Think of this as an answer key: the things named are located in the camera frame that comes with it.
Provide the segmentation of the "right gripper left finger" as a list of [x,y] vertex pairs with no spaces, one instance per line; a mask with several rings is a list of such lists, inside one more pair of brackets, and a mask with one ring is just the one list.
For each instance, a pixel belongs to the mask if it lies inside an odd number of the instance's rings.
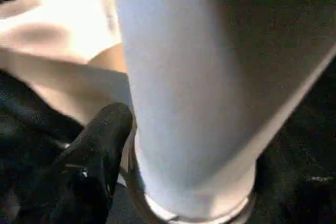
[[102,108],[36,181],[42,223],[105,223],[133,115],[123,103]]

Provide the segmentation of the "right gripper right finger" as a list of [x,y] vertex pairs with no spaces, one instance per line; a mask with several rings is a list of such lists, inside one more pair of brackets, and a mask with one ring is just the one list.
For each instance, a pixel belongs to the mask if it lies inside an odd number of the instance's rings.
[[335,223],[335,176],[280,152],[257,161],[252,223]]

